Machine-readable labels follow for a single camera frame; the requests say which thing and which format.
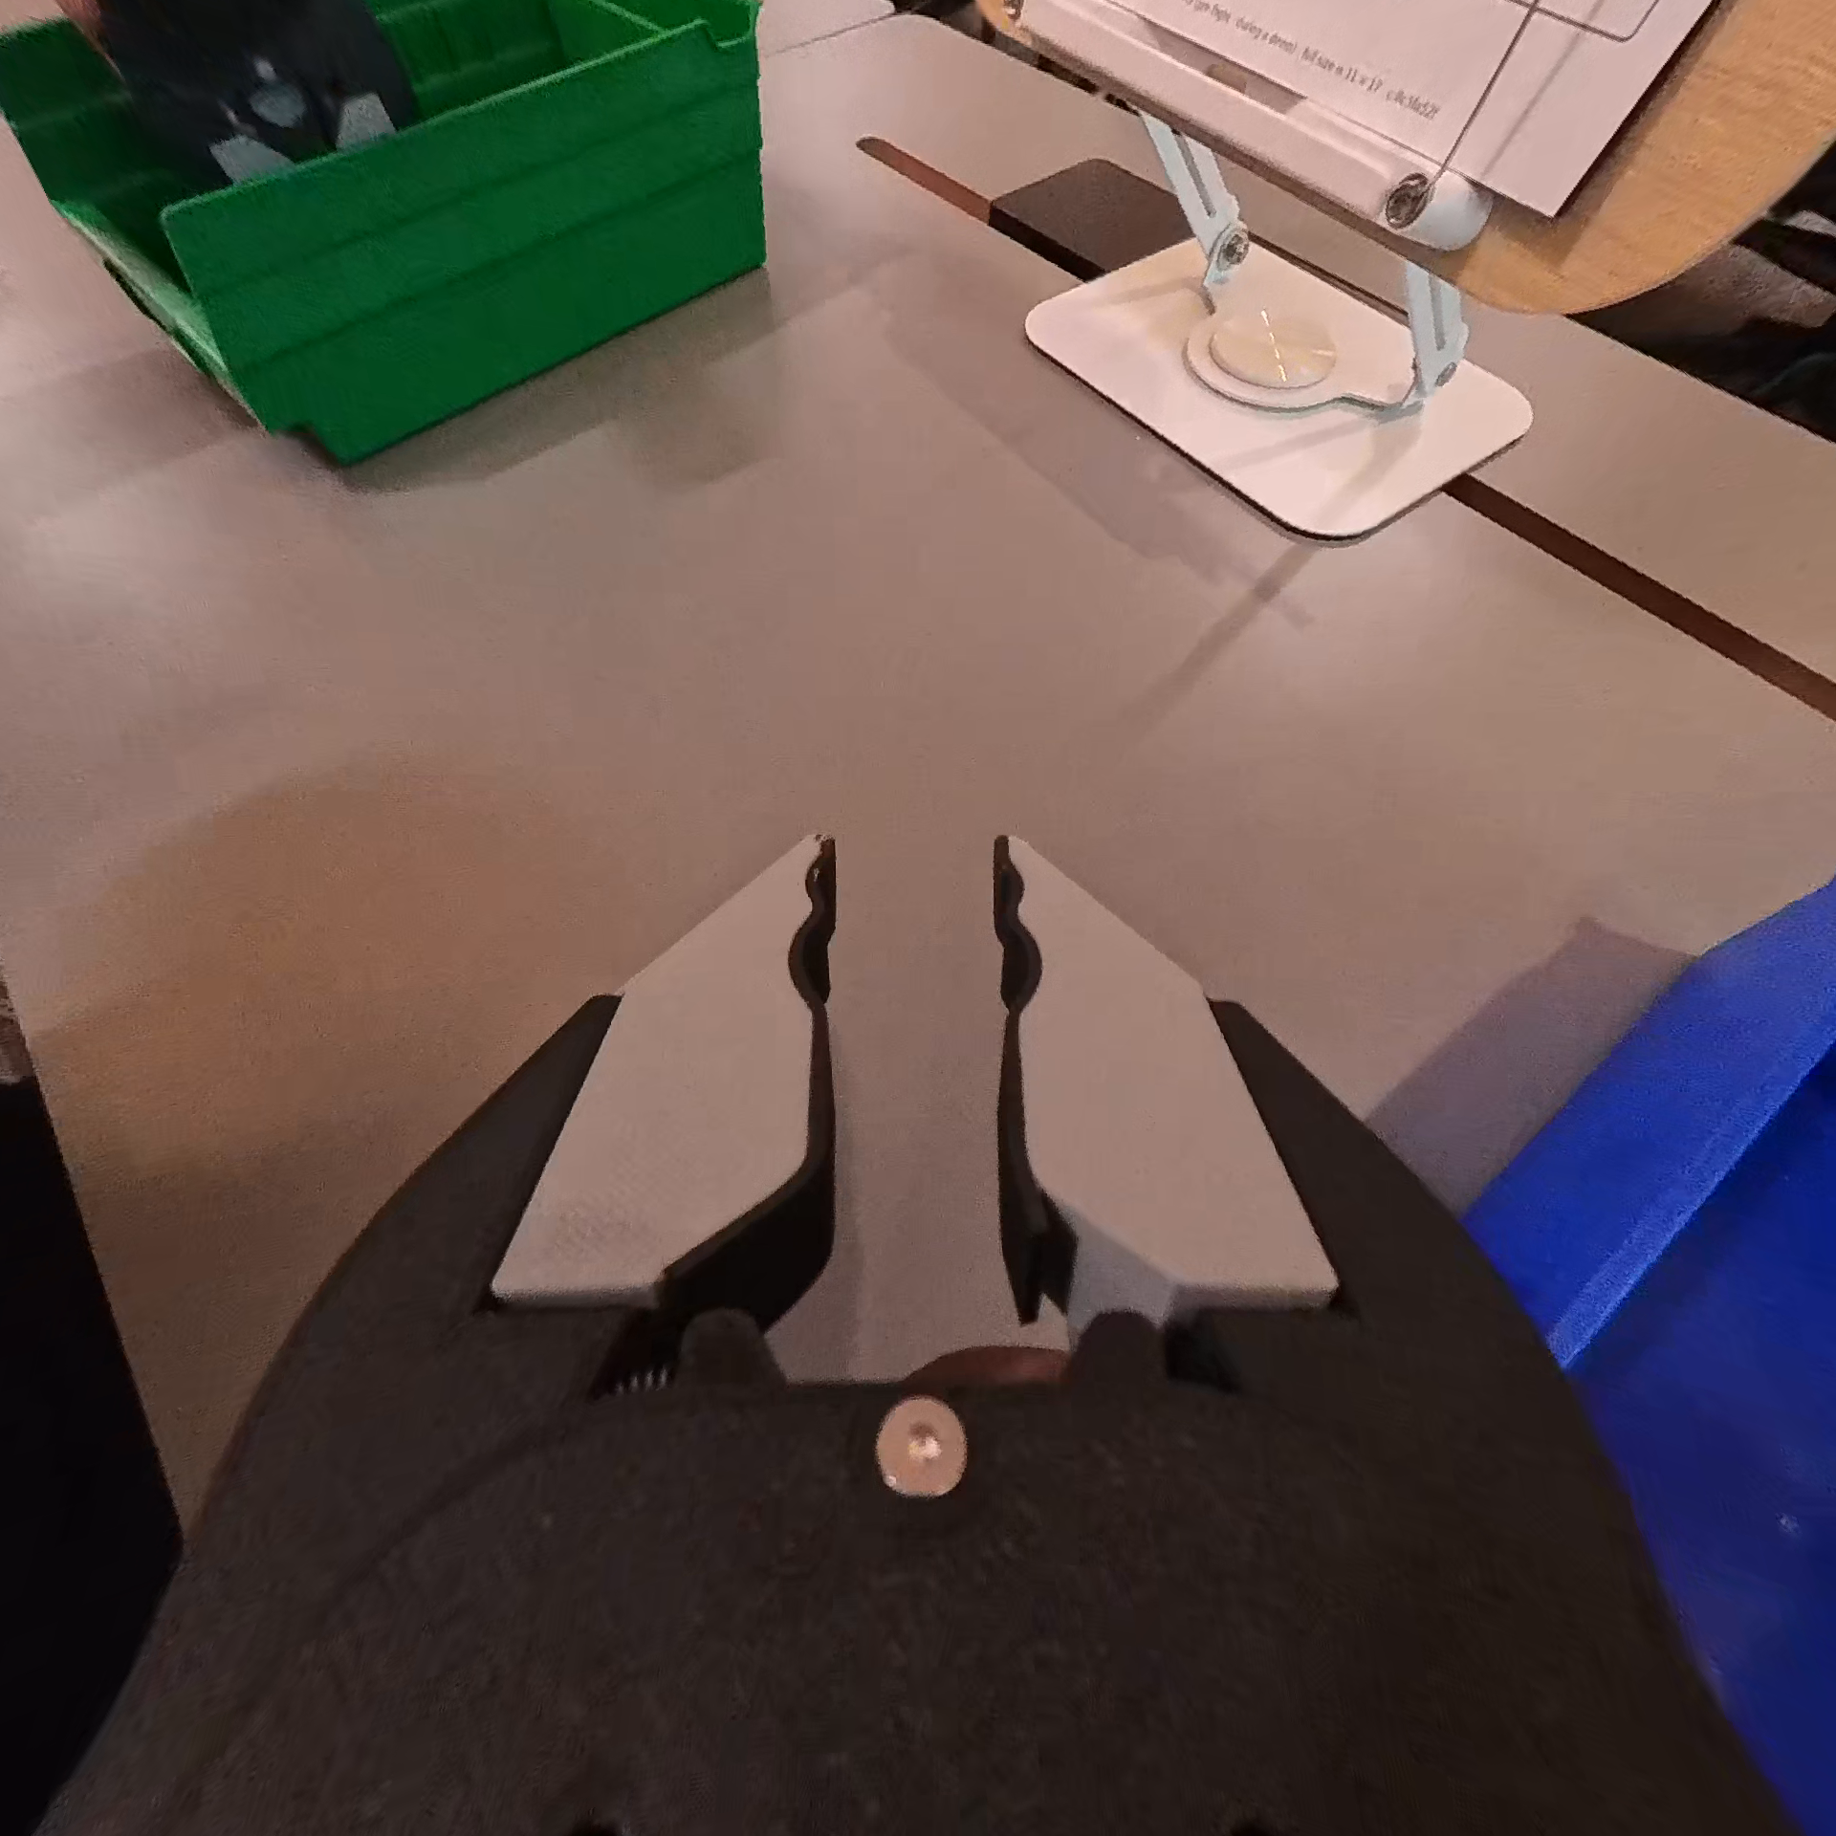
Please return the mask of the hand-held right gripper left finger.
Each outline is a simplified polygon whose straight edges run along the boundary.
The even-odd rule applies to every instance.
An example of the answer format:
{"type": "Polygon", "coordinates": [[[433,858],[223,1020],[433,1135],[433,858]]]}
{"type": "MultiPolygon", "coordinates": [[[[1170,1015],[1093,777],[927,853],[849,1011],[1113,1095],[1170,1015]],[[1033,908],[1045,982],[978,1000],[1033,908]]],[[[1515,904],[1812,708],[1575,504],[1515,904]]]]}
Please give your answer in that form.
{"type": "Polygon", "coordinates": [[[834,1248],[834,839],[808,835],[613,1000],[490,1296],[778,1324],[834,1248]]]}

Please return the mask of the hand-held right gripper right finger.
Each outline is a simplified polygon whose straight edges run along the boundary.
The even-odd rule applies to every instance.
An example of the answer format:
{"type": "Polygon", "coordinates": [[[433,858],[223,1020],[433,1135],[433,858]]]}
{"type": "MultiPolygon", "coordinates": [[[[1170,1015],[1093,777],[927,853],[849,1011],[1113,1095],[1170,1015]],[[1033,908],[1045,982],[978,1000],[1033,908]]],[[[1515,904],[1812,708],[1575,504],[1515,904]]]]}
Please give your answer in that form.
{"type": "Polygon", "coordinates": [[[1320,1310],[1340,1289],[1201,986],[995,839],[1001,1263],[1025,1324],[1320,1310]]]}

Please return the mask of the green plastic bin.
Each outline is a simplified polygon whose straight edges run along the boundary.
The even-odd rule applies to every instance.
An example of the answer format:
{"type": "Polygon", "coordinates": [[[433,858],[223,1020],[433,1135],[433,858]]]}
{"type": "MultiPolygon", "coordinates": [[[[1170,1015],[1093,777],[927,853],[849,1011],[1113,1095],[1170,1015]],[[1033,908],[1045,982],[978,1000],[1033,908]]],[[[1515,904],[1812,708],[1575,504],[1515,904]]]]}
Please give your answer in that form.
{"type": "Polygon", "coordinates": [[[340,463],[764,262],[759,5],[366,5],[420,120],[185,170],[72,19],[5,34],[56,216],[196,370],[340,463]]]}

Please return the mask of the blue plastic bin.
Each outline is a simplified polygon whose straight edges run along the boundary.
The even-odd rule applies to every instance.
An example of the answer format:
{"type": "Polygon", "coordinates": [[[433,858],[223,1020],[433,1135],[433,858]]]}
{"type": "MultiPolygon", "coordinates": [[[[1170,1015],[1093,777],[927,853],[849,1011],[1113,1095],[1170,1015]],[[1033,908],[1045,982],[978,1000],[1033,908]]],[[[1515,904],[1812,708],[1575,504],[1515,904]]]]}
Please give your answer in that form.
{"type": "Polygon", "coordinates": [[[1833,886],[1696,958],[1466,1213],[1716,1701],[1833,1831],[1833,886]]]}

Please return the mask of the white document stand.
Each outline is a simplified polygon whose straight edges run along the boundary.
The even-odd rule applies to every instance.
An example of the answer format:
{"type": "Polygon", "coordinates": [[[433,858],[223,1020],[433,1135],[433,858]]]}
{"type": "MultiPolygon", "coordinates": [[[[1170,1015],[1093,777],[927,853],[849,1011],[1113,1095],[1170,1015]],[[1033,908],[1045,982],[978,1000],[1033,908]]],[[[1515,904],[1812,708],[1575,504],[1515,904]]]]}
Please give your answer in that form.
{"type": "Polygon", "coordinates": [[[1513,383],[1471,364],[1454,283],[1491,194],[1270,76],[1225,76],[1200,29],[1128,5],[1006,5],[1013,34],[1145,128],[1184,241],[1065,292],[1027,343],[1278,530],[1366,539],[1488,465],[1531,426],[1513,383]],[[1405,241],[1405,316],[1251,237],[1224,158],[1362,234],[1405,241]]]}

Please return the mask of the instruction sign on stand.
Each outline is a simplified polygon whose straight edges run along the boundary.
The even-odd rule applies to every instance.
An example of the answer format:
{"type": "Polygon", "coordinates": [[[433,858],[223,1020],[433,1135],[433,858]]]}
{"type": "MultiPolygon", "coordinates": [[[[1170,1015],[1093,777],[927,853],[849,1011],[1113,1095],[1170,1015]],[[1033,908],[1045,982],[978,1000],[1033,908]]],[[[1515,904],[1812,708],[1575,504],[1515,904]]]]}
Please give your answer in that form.
{"type": "Polygon", "coordinates": [[[1231,176],[1295,200],[1412,261],[1482,306],[1582,316],[1681,277],[1738,241],[1831,149],[1831,5],[1716,5],[1553,216],[1500,200],[1442,247],[1390,219],[1397,154],[1326,128],[1320,106],[1278,107],[1170,52],[1117,5],[977,5],[985,25],[1187,134],[1231,176]]]}

